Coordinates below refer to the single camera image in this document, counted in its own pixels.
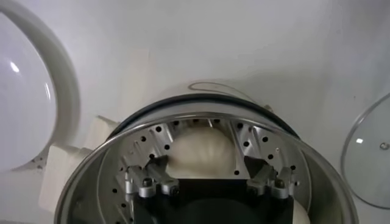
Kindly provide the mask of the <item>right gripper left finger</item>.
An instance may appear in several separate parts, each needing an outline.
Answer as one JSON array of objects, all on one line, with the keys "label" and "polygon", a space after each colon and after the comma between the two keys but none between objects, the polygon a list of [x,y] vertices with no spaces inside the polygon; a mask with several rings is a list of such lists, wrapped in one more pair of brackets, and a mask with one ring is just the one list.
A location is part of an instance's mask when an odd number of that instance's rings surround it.
[{"label": "right gripper left finger", "polygon": [[128,166],[125,172],[124,192],[151,198],[160,194],[175,197],[179,194],[179,180],[166,173],[168,155],[150,159],[144,167]]}]

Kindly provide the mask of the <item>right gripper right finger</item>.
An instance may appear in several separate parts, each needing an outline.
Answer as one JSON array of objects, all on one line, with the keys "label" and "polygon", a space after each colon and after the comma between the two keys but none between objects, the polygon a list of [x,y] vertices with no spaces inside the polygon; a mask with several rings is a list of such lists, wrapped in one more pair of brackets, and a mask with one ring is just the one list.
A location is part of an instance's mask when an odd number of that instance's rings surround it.
[{"label": "right gripper right finger", "polygon": [[294,196],[295,176],[289,167],[278,172],[265,160],[251,156],[244,157],[244,164],[250,176],[246,181],[248,192],[256,197],[270,194],[280,200]]}]

